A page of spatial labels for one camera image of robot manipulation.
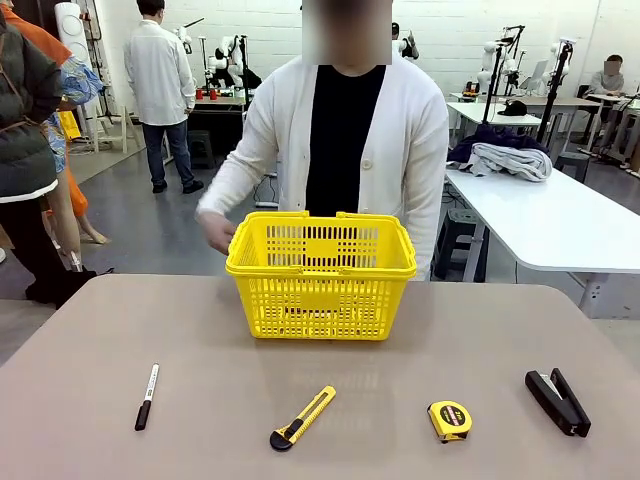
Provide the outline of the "person's right hand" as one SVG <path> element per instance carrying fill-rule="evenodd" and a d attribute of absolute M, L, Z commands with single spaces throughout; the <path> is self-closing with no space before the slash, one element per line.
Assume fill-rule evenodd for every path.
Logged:
<path fill-rule="evenodd" d="M 199 210 L 196 214 L 196 219 L 204 232 L 209 246 L 228 256 L 229 247 L 237 226 L 224 214 L 209 210 Z"/>

